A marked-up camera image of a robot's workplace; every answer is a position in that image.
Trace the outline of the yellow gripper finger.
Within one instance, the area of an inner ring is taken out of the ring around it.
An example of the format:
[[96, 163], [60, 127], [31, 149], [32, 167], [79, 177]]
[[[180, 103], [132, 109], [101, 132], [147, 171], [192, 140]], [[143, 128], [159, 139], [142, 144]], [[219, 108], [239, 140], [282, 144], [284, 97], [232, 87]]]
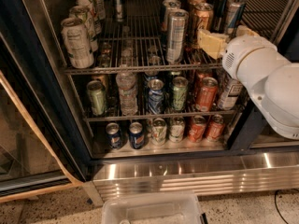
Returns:
[[211, 58], [217, 60], [225, 52], [229, 36], [225, 34], [210, 33], [208, 30], [200, 29], [197, 32], [199, 47]]
[[245, 25], [239, 25], [236, 29], [237, 36], [249, 35], [249, 36], [259, 36], [256, 32], [251, 30], [249, 27]]

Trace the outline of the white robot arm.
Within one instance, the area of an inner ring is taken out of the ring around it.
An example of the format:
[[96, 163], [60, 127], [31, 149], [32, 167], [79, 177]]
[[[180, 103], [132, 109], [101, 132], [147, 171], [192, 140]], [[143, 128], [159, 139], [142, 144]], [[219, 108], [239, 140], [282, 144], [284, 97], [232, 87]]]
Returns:
[[299, 139], [299, 63], [245, 26], [239, 26], [233, 39], [199, 29], [197, 43], [212, 58], [222, 59], [224, 70], [245, 87], [276, 133]]

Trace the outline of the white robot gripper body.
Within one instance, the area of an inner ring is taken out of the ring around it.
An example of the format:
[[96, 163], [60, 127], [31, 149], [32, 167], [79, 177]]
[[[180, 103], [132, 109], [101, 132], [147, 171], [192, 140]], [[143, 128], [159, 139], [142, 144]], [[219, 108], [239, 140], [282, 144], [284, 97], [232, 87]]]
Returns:
[[241, 80], [237, 74], [241, 63], [258, 49], [278, 50], [275, 45], [261, 36], [242, 35], [233, 38], [222, 56], [222, 67], [233, 79]]

